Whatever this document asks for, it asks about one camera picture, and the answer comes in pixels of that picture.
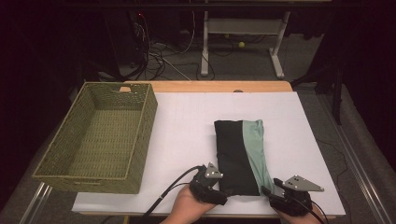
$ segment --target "dark background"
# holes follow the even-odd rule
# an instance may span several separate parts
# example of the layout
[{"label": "dark background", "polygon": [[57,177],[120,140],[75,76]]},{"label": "dark background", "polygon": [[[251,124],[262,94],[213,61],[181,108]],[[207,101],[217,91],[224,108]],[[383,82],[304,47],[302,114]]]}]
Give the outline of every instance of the dark background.
[{"label": "dark background", "polygon": [[[342,63],[345,84],[370,133],[395,169],[391,159],[396,143],[394,3],[382,0],[374,5],[364,14],[350,11],[334,15],[311,71],[338,56],[339,49],[347,49]],[[191,29],[191,24],[184,23],[190,20],[180,19],[189,16],[186,13],[147,13],[149,26],[157,37],[175,45],[179,30]],[[216,15],[224,17],[227,13]],[[286,35],[304,34],[307,39],[322,35],[332,15],[293,12]],[[200,18],[202,13],[197,13],[196,20],[201,21]],[[136,43],[128,25],[123,12],[71,11],[49,0],[0,3],[0,208],[38,148],[64,117],[71,105],[70,92],[84,79],[97,80],[97,71],[117,76],[120,63],[141,56],[134,50]],[[349,49],[347,37],[355,28],[357,35]],[[116,32],[122,32],[124,38],[116,39]],[[313,81],[332,83],[333,75],[324,74]]]}]

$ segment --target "folded clothing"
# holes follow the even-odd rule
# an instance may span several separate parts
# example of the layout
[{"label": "folded clothing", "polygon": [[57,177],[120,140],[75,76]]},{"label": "folded clothing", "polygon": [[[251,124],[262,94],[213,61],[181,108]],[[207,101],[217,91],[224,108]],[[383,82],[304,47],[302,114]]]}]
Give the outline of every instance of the folded clothing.
[{"label": "folded clothing", "polygon": [[262,195],[261,187],[273,191],[265,164],[262,120],[215,121],[220,191],[232,195]]}]

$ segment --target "green woven basket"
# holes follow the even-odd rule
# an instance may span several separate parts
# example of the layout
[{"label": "green woven basket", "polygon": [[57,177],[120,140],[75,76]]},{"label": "green woven basket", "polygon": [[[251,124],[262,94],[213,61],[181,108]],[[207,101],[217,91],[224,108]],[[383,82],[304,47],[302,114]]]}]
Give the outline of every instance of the green woven basket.
[{"label": "green woven basket", "polygon": [[33,177],[59,190],[138,193],[156,110],[150,84],[85,83]]}]

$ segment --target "gray floor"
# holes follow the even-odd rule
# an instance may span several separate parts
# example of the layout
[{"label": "gray floor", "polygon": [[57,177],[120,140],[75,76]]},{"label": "gray floor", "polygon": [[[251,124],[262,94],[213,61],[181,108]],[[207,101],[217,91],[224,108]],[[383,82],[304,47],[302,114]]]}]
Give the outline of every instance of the gray floor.
[{"label": "gray floor", "polygon": [[[264,38],[260,43],[248,43],[257,40],[255,37],[232,36],[232,39],[235,39],[233,51],[228,40],[216,36],[211,36],[209,40],[211,50],[209,61],[216,74],[215,80],[276,80],[275,71],[267,51],[275,43],[273,36]],[[240,49],[237,44],[241,40],[247,44]],[[320,38],[306,41],[301,35],[291,35],[284,39],[279,51],[279,59],[284,65],[285,80],[292,81],[305,74],[319,43]],[[162,45],[157,44],[153,47],[163,49],[163,54],[173,53],[172,50],[165,49]],[[216,55],[228,53],[231,54],[227,57]],[[191,49],[186,53],[166,57],[166,60],[174,64],[189,79],[196,79],[196,65],[176,64],[200,63],[201,52],[197,50],[197,45],[194,42]],[[155,65],[155,63],[150,63],[149,66],[155,67]],[[130,71],[130,68],[123,66],[121,71],[126,74]],[[149,78],[152,74],[146,73],[146,76]],[[209,77],[200,77],[200,79],[211,79],[212,77],[213,72],[209,74]],[[162,77],[158,79],[168,78],[174,80],[185,79],[174,68],[167,65]],[[396,217],[391,212],[396,207],[396,174],[391,170],[373,138],[367,132],[364,122],[353,106],[347,89],[343,88],[341,110],[343,125],[337,126],[334,125],[332,118],[329,116],[328,100],[331,100],[331,97],[315,95],[314,86],[314,84],[304,84],[297,87],[295,91],[299,93],[305,114],[346,209],[346,216],[330,220],[330,223],[371,224],[395,221]],[[346,139],[340,136],[340,132],[346,136]],[[30,168],[26,171],[7,206],[1,212],[0,223],[19,223],[21,220],[39,184],[38,181],[33,180],[31,175],[50,139],[51,136],[37,152]],[[352,154],[352,159],[348,156],[350,151],[355,153]],[[369,186],[371,189],[366,188],[367,179],[369,180],[368,183],[371,184]],[[104,219],[104,217],[88,217],[72,213],[70,210],[75,197],[76,193],[53,190],[37,223],[100,223]],[[381,202],[380,206],[378,206],[378,203],[372,203],[373,200],[367,200],[370,198],[374,198],[375,202],[377,202],[375,198],[378,198]],[[387,212],[385,214],[388,214],[389,217],[379,217],[377,215],[384,214],[382,208],[381,211],[373,212],[378,207],[384,208]],[[239,222],[232,221],[230,223],[258,223],[257,220],[255,221],[241,219]],[[107,223],[121,222],[121,217],[114,217]],[[155,222],[158,222],[158,219],[150,221],[150,223]],[[201,223],[216,223],[216,220],[205,219]]]}]

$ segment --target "teal fabric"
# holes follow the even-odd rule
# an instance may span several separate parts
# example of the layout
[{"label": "teal fabric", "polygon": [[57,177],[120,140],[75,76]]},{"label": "teal fabric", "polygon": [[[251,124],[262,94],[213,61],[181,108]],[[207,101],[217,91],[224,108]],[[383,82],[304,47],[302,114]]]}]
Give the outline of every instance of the teal fabric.
[{"label": "teal fabric", "polygon": [[243,138],[251,170],[256,178],[259,193],[262,196],[262,186],[274,191],[274,183],[268,173],[263,151],[264,128],[262,120],[243,121]]}]

